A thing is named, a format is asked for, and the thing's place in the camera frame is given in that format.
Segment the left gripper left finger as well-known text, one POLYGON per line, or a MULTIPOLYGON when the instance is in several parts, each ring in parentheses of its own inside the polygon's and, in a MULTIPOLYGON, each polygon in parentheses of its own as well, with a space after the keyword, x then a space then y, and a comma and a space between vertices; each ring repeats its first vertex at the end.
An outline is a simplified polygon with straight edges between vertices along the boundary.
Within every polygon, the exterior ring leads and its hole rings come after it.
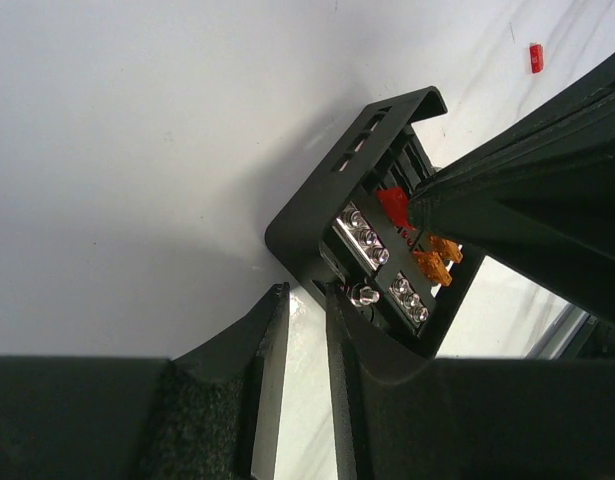
POLYGON ((134 479, 275 476, 290 287, 275 284, 240 320, 169 363, 134 479))

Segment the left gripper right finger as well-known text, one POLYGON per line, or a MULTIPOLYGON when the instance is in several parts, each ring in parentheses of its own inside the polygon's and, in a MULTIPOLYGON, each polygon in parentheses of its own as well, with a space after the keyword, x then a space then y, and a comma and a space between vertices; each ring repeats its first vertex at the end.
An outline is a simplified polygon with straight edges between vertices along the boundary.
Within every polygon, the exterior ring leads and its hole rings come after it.
POLYGON ((615 479, 615 361, 426 360, 336 287, 326 335, 342 479, 615 479))

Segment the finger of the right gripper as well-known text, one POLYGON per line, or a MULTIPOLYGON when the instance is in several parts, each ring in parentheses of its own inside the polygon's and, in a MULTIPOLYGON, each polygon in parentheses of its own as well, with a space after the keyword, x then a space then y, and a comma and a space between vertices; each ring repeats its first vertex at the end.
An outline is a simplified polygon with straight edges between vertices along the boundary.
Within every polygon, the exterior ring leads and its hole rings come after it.
POLYGON ((425 180, 408 217, 615 325, 615 129, 482 147, 425 180))
POLYGON ((509 149, 524 147, 561 127, 584 111, 599 105, 615 93, 615 52, 586 75, 568 86, 552 99, 532 111, 520 121, 467 153, 439 173, 423 180, 416 187, 420 196, 430 187, 447 181, 461 173, 472 173, 485 165, 485 161, 498 158, 509 149))

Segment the red blade fuse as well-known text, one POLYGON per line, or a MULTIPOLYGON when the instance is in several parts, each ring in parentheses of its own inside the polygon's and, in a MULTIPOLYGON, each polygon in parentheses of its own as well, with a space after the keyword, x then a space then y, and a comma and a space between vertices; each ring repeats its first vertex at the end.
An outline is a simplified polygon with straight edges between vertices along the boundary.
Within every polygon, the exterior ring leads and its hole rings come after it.
POLYGON ((538 74, 544 69, 544 49, 541 44, 531 43, 528 48, 529 64, 532 74, 538 74))
POLYGON ((386 216, 395 227, 408 231, 415 230, 408 219, 409 198, 401 187, 379 189, 376 191, 376 197, 386 216))

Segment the black fuse box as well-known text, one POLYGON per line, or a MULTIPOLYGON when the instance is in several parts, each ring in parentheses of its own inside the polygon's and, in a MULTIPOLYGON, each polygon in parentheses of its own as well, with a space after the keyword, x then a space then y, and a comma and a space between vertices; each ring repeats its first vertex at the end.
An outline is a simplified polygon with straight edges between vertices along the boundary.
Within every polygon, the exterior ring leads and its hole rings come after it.
POLYGON ((366 106, 265 232, 269 250, 318 302, 337 288, 370 323, 415 354, 440 349, 484 255, 463 246, 448 262, 448 287, 431 283, 413 258, 429 235, 395 227, 376 191, 401 187, 410 199, 434 169, 412 125, 445 114, 427 87, 366 106))

